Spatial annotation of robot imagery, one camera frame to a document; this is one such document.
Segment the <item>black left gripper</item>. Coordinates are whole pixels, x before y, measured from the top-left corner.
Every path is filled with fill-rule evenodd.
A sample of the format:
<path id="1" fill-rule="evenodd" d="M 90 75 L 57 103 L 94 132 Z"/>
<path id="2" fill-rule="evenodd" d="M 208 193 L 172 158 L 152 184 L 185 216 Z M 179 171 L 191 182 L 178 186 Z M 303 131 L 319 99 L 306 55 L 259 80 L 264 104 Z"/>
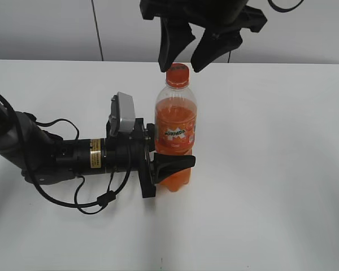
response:
<path id="1" fill-rule="evenodd" d="M 150 153 L 155 151 L 155 125 L 144 124 L 142 118 L 136 118 L 131 133 L 109 135 L 110 124 L 106 125 L 105 168 L 109 172 L 125 172 L 120 186 L 114 191 L 118 195 L 129 180 L 131 172 L 137 172 L 143 198 L 156 196 L 155 184 L 159 184 L 169 176 L 195 166 L 193 155 L 154 154 L 152 161 L 153 176 L 150 169 Z"/>

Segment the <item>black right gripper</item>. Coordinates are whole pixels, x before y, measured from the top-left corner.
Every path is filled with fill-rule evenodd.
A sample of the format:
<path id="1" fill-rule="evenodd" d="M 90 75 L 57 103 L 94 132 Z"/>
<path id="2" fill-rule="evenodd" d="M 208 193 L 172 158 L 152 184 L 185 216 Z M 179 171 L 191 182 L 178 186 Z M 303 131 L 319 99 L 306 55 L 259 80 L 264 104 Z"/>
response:
<path id="1" fill-rule="evenodd" d="M 160 71 L 167 72 L 178 55 L 195 40 L 189 23 L 206 29 L 190 61 L 196 73 L 240 47 L 239 29 L 260 32 L 267 18 L 260 9 L 247 3 L 242 0 L 141 1 L 143 19 L 160 18 Z"/>

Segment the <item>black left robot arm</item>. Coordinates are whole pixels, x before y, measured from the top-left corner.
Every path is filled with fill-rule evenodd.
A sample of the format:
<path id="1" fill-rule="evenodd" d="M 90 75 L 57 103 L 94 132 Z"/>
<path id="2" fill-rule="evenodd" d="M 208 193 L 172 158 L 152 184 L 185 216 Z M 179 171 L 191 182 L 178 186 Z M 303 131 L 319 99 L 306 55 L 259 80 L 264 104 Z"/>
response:
<path id="1" fill-rule="evenodd" d="M 133 98 L 112 97 L 106 137 L 65 140 L 49 133 L 47 124 L 19 112 L 0 95 L 0 155 L 21 169 L 29 183 L 52 185 L 76 177 L 137 172 L 142 196 L 152 198 L 165 178 L 195 165 L 192 155 L 155 152 L 153 124 L 134 113 Z"/>

